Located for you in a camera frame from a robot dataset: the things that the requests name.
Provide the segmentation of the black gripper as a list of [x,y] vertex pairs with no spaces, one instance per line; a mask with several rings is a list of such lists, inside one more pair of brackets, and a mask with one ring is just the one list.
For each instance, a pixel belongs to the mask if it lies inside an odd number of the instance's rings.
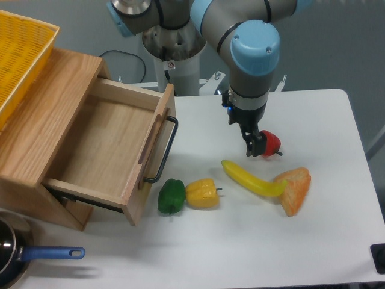
[[266,108],[266,93],[247,98],[228,89],[222,94],[222,106],[227,109],[229,124],[237,123],[243,131],[242,138],[246,143],[246,156],[257,157],[265,153],[267,137],[257,128]]

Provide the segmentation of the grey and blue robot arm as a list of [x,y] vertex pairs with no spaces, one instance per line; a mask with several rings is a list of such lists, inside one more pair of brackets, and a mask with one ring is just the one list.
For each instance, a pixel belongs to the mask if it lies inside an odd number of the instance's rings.
[[179,96],[198,81],[197,60],[211,46],[230,70],[222,96],[229,123],[237,123],[248,156],[266,151],[259,131],[274,71],[280,36],[273,23],[293,16],[309,1],[108,1],[107,9],[125,37],[141,34],[156,64],[160,84],[171,83]]

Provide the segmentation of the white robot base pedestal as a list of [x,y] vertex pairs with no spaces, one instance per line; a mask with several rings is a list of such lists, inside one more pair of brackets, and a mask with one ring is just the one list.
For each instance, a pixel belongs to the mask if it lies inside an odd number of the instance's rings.
[[153,57],[158,90],[174,85],[176,96],[220,95],[226,74],[216,71],[205,82],[200,79],[200,56],[206,40],[193,22],[176,30],[154,26],[142,33],[142,43]]

